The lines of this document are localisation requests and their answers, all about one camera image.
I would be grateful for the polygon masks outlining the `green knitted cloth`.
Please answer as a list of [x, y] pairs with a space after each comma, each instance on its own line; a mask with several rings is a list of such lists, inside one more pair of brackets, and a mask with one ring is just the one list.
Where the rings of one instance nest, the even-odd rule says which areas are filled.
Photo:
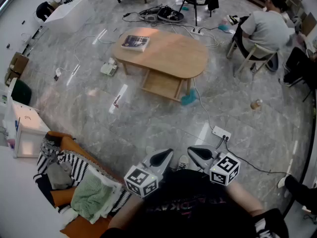
[[114, 185], [108, 185], [93, 173], [86, 172], [75, 189], [70, 203], [71, 208], [94, 224], [110, 206], [114, 191]]

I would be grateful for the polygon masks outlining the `person's left forearm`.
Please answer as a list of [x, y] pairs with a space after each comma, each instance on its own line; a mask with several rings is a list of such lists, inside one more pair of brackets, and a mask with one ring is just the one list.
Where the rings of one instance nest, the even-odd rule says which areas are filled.
[[111, 219], [108, 229], [117, 228], [124, 229], [126, 228], [138, 211], [143, 206], [144, 199], [131, 195], [131, 197], [126, 201], [124, 206], [117, 212], [117, 214]]

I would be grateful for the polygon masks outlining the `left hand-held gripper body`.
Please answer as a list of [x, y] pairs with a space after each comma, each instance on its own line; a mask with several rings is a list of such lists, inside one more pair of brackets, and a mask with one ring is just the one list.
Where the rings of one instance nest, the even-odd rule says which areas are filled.
[[124, 177], [127, 189], [144, 198], [159, 188], [163, 178], [161, 167], [147, 166], [145, 163], [133, 165]]

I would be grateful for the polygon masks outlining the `black round case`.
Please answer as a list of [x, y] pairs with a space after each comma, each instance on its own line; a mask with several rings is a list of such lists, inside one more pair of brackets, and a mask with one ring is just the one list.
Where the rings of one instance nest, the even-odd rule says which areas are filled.
[[184, 15], [179, 11], [172, 9], [169, 6], [161, 7], [157, 13], [158, 19], [171, 22], [179, 23], [184, 19]]

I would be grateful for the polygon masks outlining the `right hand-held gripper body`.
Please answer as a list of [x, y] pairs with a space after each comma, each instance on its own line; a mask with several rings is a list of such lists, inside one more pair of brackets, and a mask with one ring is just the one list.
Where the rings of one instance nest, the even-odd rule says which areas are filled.
[[210, 181], [220, 185], [229, 185], [239, 174], [240, 161], [231, 153], [223, 155], [215, 164], [211, 164], [204, 172]]

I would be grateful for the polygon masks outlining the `dark green chair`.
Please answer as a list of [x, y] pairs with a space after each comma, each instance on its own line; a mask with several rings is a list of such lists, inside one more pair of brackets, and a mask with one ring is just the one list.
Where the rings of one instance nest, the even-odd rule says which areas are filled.
[[14, 101], [29, 105], [32, 97], [31, 88], [20, 79], [16, 79], [11, 97]]

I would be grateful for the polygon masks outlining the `black white striped blanket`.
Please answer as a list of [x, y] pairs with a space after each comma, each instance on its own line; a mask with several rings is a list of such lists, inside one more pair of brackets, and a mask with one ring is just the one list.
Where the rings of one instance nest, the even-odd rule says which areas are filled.
[[[55, 142], [53, 139], [49, 139], [46, 134], [41, 143], [40, 154], [37, 160], [37, 173], [33, 176], [33, 180], [51, 205], [53, 205], [53, 199], [51, 198], [50, 192], [53, 191], [53, 189], [49, 182], [47, 169], [50, 164], [59, 161], [68, 161], [72, 165], [72, 185], [69, 187], [75, 187], [79, 185], [80, 181], [84, 177], [88, 166], [92, 166], [97, 169], [96, 164], [92, 164], [92, 162], [84, 160], [84, 158], [79, 157], [77, 153], [69, 150], [61, 151], [59, 146], [57, 145], [57, 142]], [[109, 178], [107, 175], [105, 175], [104, 172], [98, 169], [97, 171]], [[59, 210], [58, 207], [55, 208], [60, 214], [62, 214], [68, 208], [70, 208], [70, 204], [63, 206], [61, 210]]]

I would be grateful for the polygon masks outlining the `dark blue book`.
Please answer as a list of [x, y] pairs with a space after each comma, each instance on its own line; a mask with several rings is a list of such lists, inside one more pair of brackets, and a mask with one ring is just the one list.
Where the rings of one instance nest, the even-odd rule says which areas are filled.
[[121, 47], [127, 50], [133, 50], [138, 52], [143, 52], [150, 42], [149, 37], [128, 35]]

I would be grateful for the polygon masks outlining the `person's right forearm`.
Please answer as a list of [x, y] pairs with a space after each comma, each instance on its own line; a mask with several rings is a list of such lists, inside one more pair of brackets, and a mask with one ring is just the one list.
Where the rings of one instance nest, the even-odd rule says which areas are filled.
[[241, 184], [232, 181], [227, 187], [228, 195], [251, 216], [257, 216], [264, 213], [264, 208], [260, 201], [245, 190]]

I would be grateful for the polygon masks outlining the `white cabinet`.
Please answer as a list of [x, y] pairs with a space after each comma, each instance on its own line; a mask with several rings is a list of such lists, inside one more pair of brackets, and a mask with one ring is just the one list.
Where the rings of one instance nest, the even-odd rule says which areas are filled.
[[39, 116], [39, 110], [13, 99], [19, 81], [11, 80], [3, 126], [9, 149], [14, 158], [37, 158], [42, 140], [50, 130]]

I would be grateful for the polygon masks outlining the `large white box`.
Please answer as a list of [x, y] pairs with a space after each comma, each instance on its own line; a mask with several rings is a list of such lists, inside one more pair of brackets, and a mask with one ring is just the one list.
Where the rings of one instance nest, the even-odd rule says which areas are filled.
[[60, 5], [44, 22], [44, 26], [56, 33], [72, 34], [94, 16], [95, 11], [88, 0], [73, 0]]

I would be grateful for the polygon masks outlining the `grey cloth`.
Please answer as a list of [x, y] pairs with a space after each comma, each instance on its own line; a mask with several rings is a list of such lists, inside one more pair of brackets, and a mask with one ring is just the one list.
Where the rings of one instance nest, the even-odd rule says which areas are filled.
[[72, 165], [66, 161], [52, 163], [47, 169], [47, 175], [53, 190], [66, 189], [72, 185], [71, 178]]

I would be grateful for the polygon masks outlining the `wooden drawer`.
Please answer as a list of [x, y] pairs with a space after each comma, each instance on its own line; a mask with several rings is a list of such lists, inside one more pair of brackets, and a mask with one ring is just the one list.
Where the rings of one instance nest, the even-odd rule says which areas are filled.
[[183, 83], [184, 79], [159, 71], [148, 70], [141, 89], [149, 93], [180, 102], [179, 95]]

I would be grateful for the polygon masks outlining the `teal crumpled cover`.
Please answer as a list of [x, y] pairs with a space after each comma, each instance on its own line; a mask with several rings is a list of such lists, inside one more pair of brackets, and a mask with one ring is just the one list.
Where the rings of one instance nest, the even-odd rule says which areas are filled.
[[183, 97], [181, 97], [180, 99], [180, 103], [183, 106], [189, 105], [191, 103], [193, 103], [196, 100], [196, 90], [195, 89], [190, 89], [190, 93], [189, 95], [184, 95]]

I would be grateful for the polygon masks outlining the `person's black shirt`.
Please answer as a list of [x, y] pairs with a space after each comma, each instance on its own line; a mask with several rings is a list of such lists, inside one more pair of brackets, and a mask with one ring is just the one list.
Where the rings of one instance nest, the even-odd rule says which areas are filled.
[[124, 229], [100, 238], [289, 238], [281, 212], [251, 216], [201, 172], [170, 172]]

